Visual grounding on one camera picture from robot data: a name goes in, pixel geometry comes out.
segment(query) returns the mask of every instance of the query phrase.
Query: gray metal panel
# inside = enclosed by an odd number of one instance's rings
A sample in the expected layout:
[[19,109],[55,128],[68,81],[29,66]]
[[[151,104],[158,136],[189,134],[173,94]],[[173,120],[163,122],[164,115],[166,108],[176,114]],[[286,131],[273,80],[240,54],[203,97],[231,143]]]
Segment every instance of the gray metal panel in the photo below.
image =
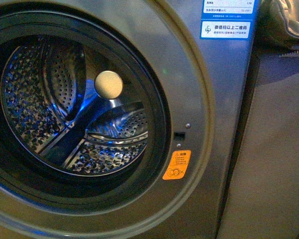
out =
[[202,40],[202,1],[169,0],[198,45],[216,99],[216,126],[211,158],[191,197],[164,223],[139,238],[214,238],[220,203],[245,85],[252,41]]
[[218,239],[299,234],[299,58],[262,56]]

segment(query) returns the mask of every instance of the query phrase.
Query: gray fabric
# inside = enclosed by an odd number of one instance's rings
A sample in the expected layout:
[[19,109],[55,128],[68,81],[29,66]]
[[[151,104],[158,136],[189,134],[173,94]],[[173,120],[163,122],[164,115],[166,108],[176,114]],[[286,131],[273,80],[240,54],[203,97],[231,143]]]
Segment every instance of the gray fabric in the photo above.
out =
[[259,26],[261,37],[299,50],[299,0],[264,0]]
[[299,73],[258,84],[218,239],[299,234]]

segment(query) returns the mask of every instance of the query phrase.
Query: fabric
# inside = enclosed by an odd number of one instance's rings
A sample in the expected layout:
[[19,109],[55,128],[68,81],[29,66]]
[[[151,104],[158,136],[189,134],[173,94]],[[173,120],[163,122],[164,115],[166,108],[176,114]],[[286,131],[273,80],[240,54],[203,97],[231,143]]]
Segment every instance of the fabric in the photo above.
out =
[[299,50],[299,0],[264,0],[258,23],[258,37]]

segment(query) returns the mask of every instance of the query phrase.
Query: orange warning label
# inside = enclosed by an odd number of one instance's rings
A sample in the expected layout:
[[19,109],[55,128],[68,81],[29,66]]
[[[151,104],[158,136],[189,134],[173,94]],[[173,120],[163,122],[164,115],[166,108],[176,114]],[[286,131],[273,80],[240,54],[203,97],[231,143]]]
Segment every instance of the orange warning label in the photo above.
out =
[[181,179],[184,177],[188,167],[190,153],[190,150],[174,151],[163,179]]

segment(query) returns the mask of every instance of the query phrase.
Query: warning sticker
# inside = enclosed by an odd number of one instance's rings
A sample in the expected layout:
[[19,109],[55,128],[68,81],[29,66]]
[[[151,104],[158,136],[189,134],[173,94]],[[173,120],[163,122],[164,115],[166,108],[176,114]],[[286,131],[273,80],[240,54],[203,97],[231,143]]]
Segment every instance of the warning sticker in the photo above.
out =
[[202,21],[200,37],[247,39],[249,30],[249,21]]
[[190,160],[190,154],[190,150],[174,151],[163,179],[171,180],[184,177]]

